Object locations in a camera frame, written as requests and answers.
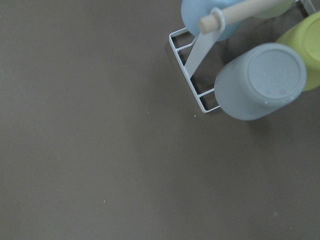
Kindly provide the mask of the grey-white cup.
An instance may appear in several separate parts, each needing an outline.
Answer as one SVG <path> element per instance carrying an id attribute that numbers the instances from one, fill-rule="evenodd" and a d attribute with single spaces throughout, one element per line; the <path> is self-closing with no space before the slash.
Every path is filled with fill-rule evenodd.
<path id="1" fill-rule="evenodd" d="M 280 43 L 265 43 L 219 71 L 214 95 L 226 114 L 252 121 L 292 103 L 306 81 L 305 63 L 295 50 Z"/>

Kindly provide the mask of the cream cup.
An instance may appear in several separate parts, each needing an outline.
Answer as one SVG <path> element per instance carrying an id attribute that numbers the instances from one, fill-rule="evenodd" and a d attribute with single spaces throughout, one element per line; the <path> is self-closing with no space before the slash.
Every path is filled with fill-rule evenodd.
<path id="1" fill-rule="evenodd" d="M 258 19 L 270 19 L 270 18 L 275 18 L 277 16 L 282 15 L 285 13 L 293 4 L 295 0 L 285 0 L 279 5 L 275 5 L 270 9 L 267 9 L 265 11 L 262 11 L 253 17 L 258 18 Z"/>

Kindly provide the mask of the yellow cup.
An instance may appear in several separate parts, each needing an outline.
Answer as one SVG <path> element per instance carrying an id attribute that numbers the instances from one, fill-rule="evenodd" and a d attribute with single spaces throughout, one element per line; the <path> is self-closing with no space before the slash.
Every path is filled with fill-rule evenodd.
<path id="1" fill-rule="evenodd" d="M 307 79 L 304 91 L 320 86 L 320 13 L 317 11 L 289 29 L 277 43 L 294 49 L 304 61 Z"/>

